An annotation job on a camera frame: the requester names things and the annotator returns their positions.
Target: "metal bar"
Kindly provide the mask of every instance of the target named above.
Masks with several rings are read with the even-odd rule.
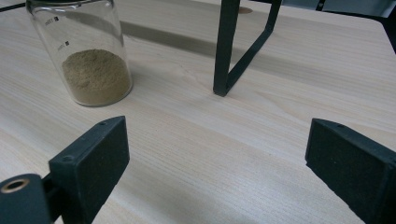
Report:
[[[9,6],[9,7],[0,7],[0,12],[9,11],[11,9],[15,9],[15,8],[19,8],[19,7],[25,7],[25,5],[26,5],[25,3],[20,3],[20,4]]]
[[[322,11],[326,0],[319,0],[316,11]]]
[[[215,76],[213,84],[213,92],[215,94],[220,96],[227,95],[228,91],[245,72],[254,56],[262,48],[265,41],[273,32],[281,2],[281,0],[273,1],[264,31],[229,73],[231,56],[233,52],[233,36],[235,34],[236,23],[238,20],[240,0],[221,1]]]

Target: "small hole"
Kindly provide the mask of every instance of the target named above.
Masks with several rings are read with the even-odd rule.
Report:
[[[74,159],[73,156],[65,156],[62,158],[62,161],[72,161]]]
[[[1,192],[12,193],[20,189],[23,189],[27,184],[29,184],[29,179],[17,179],[4,185],[1,188]]]
[[[248,7],[240,7],[238,13],[239,14],[248,14],[251,13],[253,10]]]

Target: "screw hole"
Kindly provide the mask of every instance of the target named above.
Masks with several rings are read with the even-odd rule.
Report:
[[[2,193],[12,193],[23,189],[26,185],[29,184],[29,179],[17,179],[13,180],[1,188]]]

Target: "black object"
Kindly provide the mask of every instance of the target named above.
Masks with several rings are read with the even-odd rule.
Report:
[[[227,95],[238,78],[245,72],[251,60],[253,60],[256,53],[262,48],[265,41],[273,32],[281,3],[281,0],[273,1],[264,31],[229,73],[231,55],[233,52],[233,36],[238,20],[240,0],[221,0],[213,84],[213,92],[215,94],[220,96]]]
[[[11,9],[15,9],[15,8],[19,8],[19,7],[25,7],[25,3],[20,3],[20,4],[9,6],[9,7],[0,7],[0,12],[9,11]]]
[[[335,122],[313,119],[307,166],[365,223],[396,223],[396,153]]]
[[[323,10],[324,4],[325,4],[326,0],[319,0],[316,11],[321,11]]]
[[[0,223],[92,223],[129,162],[125,117],[97,123],[49,161],[0,183]]]

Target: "clear glass jar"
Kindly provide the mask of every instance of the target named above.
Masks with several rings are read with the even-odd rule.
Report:
[[[26,8],[74,101],[113,104],[131,91],[113,0],[27,0]]]

